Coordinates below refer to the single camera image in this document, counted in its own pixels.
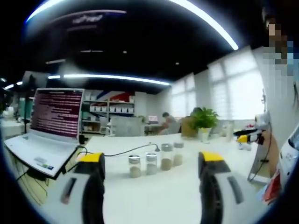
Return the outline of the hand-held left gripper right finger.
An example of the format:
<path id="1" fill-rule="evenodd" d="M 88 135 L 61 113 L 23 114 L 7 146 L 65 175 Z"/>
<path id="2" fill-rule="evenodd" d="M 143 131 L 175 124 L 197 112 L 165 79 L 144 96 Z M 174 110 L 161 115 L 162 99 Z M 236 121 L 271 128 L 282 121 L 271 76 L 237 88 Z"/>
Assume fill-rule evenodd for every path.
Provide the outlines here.
<path id="1" fill-rule="evenodd" d="M 203 224 L 255 224 L 268 210 L 255 187 L 219 154 L 198 154 L 198 177 Z"/>

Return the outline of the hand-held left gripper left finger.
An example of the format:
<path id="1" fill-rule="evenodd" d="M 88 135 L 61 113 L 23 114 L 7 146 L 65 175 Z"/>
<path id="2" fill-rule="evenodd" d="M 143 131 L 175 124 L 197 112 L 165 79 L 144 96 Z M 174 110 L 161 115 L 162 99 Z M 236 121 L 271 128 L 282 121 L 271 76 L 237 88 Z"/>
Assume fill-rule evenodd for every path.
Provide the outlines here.
<path id="1" fill-rule="evenodd" d="M 103 224 L 105 155 L 82 156 L 48 192 L 45 218 L 49 224 Z"/>

